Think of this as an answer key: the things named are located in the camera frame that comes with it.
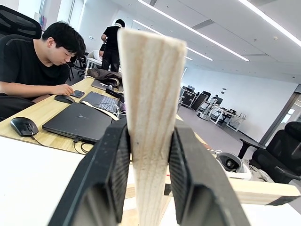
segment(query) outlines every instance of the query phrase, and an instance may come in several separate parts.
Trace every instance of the white desk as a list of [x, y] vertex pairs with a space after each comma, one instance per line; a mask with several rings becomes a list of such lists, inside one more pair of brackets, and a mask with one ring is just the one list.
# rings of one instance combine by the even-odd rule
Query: white desk
[[213, 122], [215, 125], [218, 123], [219, 120], [222, 119], [222, 114], [225, 113], [225, 114], [228, 114], [228, 115], [231, 115], [232, 117], [230, 118], [230, 120], [227, 122], [227, 126], [231, 129], [233, 129], [234, 131], [238, 131], [239, 128], [240, 128], [240, 125], [241, 123], [245, 120], [245, 118], [239, 116], [239, 115], [236, 115], [236, 114], [232, 114], [232, 113], [229, 113], [227, 112], [226, 110], [223, 110], [221, 109], [220, 107], [218, 106], [213, 106], [211, 111], [209, 112], [209, 116], [211, 114], [213, 114], [213, 111], [220, 111], [220, 115], [217, 117], [216, 121], [214, 120], [210, 120], [211, 122]]
[[87, 59], [87, 69], [89, 68], [96, 68], [96, 66], [102, 66], [102, 61], [95, 60], [93, 58], [88, 58]]
[[[83, 155], [62, 152], [0, 137], [0, 225], [45, 226]], [[129, 172], [129, 183], [133, 172]], [[125, 210], [135, 208], [127, 199]], [[301, 215], [289, 204], [261, 206], [243, 204], [252, 226], [298, 226]], [[161, 226], [176, 226], [170, 202]]]

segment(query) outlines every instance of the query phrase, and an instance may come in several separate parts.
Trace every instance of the laptop keyboard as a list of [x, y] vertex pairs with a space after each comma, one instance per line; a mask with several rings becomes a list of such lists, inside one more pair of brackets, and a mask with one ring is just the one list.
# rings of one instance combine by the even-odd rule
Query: laptop keyboard
[[104, 97], [101, 102], [99, 103], [99, 108], [102, 108], [109, 112], [116, 112], [116, 104], [117, 100], [111, 97]]

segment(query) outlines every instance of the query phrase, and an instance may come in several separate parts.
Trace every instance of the desk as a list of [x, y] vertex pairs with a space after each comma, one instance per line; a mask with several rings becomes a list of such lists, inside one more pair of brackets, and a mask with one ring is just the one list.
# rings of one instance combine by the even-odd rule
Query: desk
[[98, 65], [98, 66], [102, 66], [102, 61], [99, 61], [99, 60], [95, 60], [95, 59], [93, 59], [93, 58], [88, 58], [87, 59], [87, 69], [89, 69], [89, 68], [96, 68], [96, 65]]
[[[93, 91], [105, 96], [113, 97], [109, 94], [107, 94], [105, 91], [101, 89], [97, 89], [94, 87], [91, 87], [91, 84], [93, 82], [93, 79], [91, 78], [86, 78], [75, 85], [73, 85], [74, 90], [80, 90], [85, 92], [85, 95], [87, 95], [89, 92]], [[79, 102], [80, 99], [73, 97], [73, 99], [76, 102]], [[38, 127], [39, 133], [35, 135], [35, 138], [40, 141], [42, 144], [64, 150], [64, 151], [69, 151], [69, 152], [76, 152], [73, 147], [73, 139], [63, 137], [54, 133], [47, 132], [42, 129], [42, 125], [45, 124], [47, 121], [49, 121], [51, 118], [53, 118], [55, 115], [60, 113], [63, 109], [68, 107], [69, 104], [67, 103], [62, 103], [59, 101], [54, 100], [54, 96], [51, 96], [15, 115], [12, 117], [0, 122], [0, 136], [3, 137], [8, 137], [16, 140], [22, 140], [25, 142], [37, 144], [34, 140], [32, 140], [30, 137], [20, 137], [10, 126], [10, 120], [15, 118], [15, 117], [26, 117], [31, 119]], [[197, 134], [196, 134], [197, 139], [206, 145], [208, 149], [208, 145], [204, 140], [202, 140]], [[76, 144], [76, 147], [78, 150], [80, 150], [80, 144], [81, 142]], [[93, 146], [92, 145], [85, 145], [85, 149], [89, 150]]]
[[[4, 137], [0, 137], [0, 143], [9, 147], [0, 149], [0, 225], [46, 226], [84, 156]], [[128, 184], [132, 177], [130, 171]], [[137, 226], [132, 224], [135, 207], [135, 198], [126, 200], [121, 226]], [[301, 215], [289, 204], [242, 207], [252, 226], [298, 226], [301, 222]], [[161, 226], [176, 225], [171, 197]]]
[[241, 117], [241, 116], [238, 116], [236, 114], [232, 114], [232, 113], [229, 113], [227, 112], [226, 110], [223, 110], [221, 109], [220, 107], [218, 106], [213, 106], [211, 111], [209, 112], [209, 116], [213, 113], [213, 111], [220, 111], [221, 114], [217, 117], [216, 121], [214, 120], [210, 120], [211, 122], [213, 122], [215, 125], [218, 123], [218, 121], [220, 119], [222, 119], [222, 114], [225, 113], [225, 114], [228, 114], [228, 115], [231, 115], [232, 117], [230, 118], [230, 120], [227, 122], [227, 126], [231, 129], [233, 129], [234, 131], [238, 131], [241, 123], [245, 120], [245, 118]]

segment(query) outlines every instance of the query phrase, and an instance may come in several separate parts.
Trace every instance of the white ceiling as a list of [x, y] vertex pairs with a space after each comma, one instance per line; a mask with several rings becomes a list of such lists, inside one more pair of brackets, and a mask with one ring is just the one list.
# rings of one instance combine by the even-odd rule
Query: white ceiling
[[[213, 20], [213, 24], [198, 31], [243, 55], [249, 62], [181, 27], [138, 0], [111, 1], [127, 12], [126, 18], [121, 18], [127, 27], [149, 31], [132, 23], [136, 19], [160, 33], [187, 41], [190, 48], [213, 59], [209, 61], [188, 51], [187, 56], [193, 59], [187, 60], [188, 67], [301, 83], [301, 47], [238, 0], [157, 0], [154, 7], [190, 27]], [[258, 3], [260, 10], [301, 40], [301, 0], [249, 1]]]

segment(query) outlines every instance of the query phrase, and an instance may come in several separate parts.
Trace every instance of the black hair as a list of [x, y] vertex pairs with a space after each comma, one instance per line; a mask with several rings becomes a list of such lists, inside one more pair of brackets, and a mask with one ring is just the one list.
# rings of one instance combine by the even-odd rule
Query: black hair
[[75, 53], [77, 57], [84, 55], [86, 45], [81, 35], [65, 22], [51, 24], [43, 33], [42, 40], [53, 38], [56, 47], [64, 47], [70, 53]]
[[121, 24], [122, 27], [125, 27], [125, 26], [126, 26], [126, 24], [124, 23], [124, 21], [121, 20], [121, 19], [116, 20], [115, 23]]

